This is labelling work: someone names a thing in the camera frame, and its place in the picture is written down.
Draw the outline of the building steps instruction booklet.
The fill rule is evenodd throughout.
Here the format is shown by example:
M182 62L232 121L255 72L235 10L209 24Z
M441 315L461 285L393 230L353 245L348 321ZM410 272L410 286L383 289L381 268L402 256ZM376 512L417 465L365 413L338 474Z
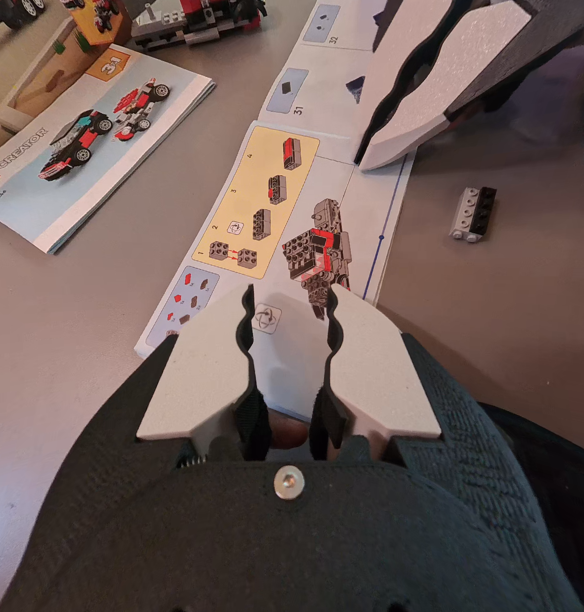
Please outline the building steps instruction booklet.
M147 357L209 303L253 284L257 385L308 421L326 359L327 290L375 306L414 153L354 163L352 123L385 1L317 1L135 350Z

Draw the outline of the red black brick truck model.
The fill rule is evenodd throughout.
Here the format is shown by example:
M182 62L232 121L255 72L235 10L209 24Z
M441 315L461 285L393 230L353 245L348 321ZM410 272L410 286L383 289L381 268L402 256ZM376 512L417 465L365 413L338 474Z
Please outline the red black brick truck model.
M264 1L125 1L137 48L219 40L227 31L250 31L267 16Z

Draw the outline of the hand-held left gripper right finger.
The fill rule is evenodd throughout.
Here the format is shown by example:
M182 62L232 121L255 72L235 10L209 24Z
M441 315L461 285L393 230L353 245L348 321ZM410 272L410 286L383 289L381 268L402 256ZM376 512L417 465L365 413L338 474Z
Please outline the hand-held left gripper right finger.
M345 439L362 435L371 457L383 457L394 436L441 436L402 334L379 310L333 285L327 298L331 350L309 428L315 460L335 456Z

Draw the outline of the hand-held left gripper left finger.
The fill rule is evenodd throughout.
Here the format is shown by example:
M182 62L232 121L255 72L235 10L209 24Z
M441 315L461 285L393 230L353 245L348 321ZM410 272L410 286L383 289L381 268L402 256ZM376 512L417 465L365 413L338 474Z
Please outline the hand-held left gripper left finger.
M235 288L181 330L137 430L142 440L189 438L199 455L226 436L246 460L264 460L272 431L249 353L252 284Z

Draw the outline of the person's left hand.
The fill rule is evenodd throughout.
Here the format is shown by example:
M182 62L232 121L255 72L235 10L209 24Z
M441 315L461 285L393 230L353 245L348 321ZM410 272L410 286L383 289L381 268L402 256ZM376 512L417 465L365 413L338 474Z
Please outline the person's left hand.
M269 411L269 424L272 432L270 448L289 450L301 447L308 439L308 427L277 411Z

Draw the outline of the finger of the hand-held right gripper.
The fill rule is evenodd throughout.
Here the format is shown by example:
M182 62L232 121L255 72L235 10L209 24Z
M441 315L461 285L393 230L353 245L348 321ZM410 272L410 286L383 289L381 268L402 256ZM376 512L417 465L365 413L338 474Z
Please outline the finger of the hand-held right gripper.
M454 26L442 42L433 67L422 67L414 77L413 87L420 86L422 92L425 91L422 82L428 80L428 92L434 94L438 109L444 112L530 20L530 15L515 1L489 3L475 9L470 9L471 4L454 1ZM447 119L436 134L449 124ZM359 166L361 171L380 167Z
M453 1L388 1L355 115L355 163L384 166L447 124L434 94L413 87L454 26Z

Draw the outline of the car cover instruction booklet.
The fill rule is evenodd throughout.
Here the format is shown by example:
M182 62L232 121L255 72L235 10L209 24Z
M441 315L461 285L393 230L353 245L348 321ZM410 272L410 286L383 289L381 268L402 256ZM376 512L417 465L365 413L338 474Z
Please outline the car cover instruction booklet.
M55 253L214 85L111 45L0 147L0 223Z

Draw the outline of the grey and black brick block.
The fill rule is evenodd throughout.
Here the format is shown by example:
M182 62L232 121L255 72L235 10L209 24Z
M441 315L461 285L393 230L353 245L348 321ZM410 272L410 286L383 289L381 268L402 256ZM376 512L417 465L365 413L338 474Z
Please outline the grey and black brick block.
M464 189L449 236L468 243L480 241L488 228L497 190L491 187Z

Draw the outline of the colourful toy set box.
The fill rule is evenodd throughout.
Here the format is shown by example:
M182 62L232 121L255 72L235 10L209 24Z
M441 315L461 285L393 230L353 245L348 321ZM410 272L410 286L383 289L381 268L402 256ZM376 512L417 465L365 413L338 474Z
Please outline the colourful toy set box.
M126 1L0 1L0 146L130 38Z

